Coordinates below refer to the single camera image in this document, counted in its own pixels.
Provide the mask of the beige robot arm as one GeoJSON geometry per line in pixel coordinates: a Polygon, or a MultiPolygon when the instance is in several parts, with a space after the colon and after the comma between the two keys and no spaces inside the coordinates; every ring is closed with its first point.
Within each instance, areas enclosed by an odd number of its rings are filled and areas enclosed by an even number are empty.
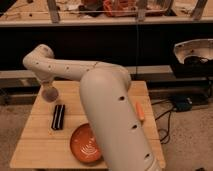
{"type": "Polygon", "coordinates": [[[128,97],[131,76],[125,67],[56,59],[45,44],[28,53],[23,65],[44,86],[42,96],[48,102],[58,96],[54,78],[80,83],[83,109],[110,171],[162,171],[128,97]]]}

